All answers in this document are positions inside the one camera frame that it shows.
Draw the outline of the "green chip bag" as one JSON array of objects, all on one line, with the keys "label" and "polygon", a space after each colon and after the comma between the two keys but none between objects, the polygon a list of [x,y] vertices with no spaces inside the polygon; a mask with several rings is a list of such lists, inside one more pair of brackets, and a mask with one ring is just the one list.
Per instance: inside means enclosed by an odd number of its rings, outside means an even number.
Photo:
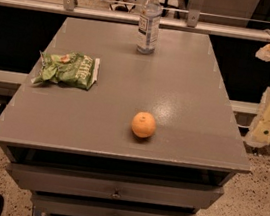
[{"label": "green chip bag", "polygon": [[48,54],[42,52],[41,68],[34,84],[42,82],[65,83],[66,85],[85,89],[86,91],[98,80],[100,58],[91,58],[82,53]]}]

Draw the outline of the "orange fruit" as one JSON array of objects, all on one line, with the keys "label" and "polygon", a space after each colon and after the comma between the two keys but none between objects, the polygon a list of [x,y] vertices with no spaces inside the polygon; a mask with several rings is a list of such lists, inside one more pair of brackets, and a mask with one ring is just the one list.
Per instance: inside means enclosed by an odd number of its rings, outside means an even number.
[{"label": "orange fruit", "polygon": [[151,137],[156,130],[155,118],[151,113],[139,112],[132,119],[131,129],[137,137]]}]

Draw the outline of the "clear plastic water bottle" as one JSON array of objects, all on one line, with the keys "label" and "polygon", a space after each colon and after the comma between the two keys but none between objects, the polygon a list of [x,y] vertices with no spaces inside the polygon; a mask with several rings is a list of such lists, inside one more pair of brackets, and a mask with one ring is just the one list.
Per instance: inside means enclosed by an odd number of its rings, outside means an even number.
[{"label": "clear plastic water bottle", "polygon": [[147,0],[140,10],[136,45],[142,54],[155,51],[162,12],[159,0]]}]

